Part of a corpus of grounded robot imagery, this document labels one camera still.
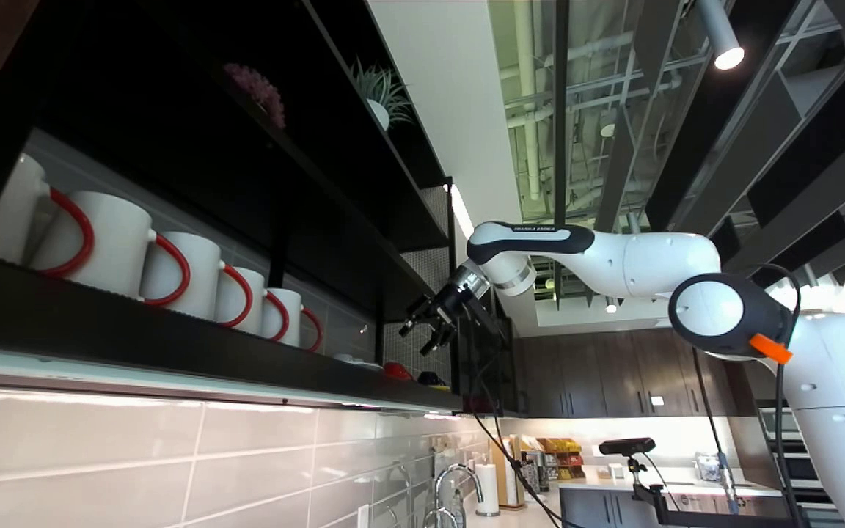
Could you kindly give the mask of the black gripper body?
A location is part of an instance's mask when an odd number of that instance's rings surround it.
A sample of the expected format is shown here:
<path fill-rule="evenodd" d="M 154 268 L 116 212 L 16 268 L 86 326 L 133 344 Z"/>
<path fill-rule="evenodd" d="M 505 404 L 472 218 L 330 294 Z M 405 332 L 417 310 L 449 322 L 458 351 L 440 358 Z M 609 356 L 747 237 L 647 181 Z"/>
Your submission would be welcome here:
<path fill-rule="evenodd" d="M 485 322 L 491 282 L 481 272 L 462 272 L 428 301 L 427 319 L 436 328 L 455 328 L 462 319 Z"/>

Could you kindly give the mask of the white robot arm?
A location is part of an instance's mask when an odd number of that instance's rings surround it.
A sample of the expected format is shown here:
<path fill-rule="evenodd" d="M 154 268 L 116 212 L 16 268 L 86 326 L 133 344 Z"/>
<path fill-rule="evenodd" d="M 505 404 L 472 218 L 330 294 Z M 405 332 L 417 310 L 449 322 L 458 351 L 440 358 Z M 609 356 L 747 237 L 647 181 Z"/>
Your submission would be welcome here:
<path fill-rule="evenodd" d="M 481 297 L 519 297 L 549 257 L 609 298 L 666 298 L 673 328 L 697 348 L 763 360 L 780 378 L 813 470 L 845 518 L 845 313 L 804 313 L 761 285 L 723 272 L 716 243 L 692 232 L 609 235 L 585 226 L 485 221 L 468 260 L 405 310 L 402 334 L 433 326 L 424 356 L 443 345 L 463 313 L 494 326 Z"/>

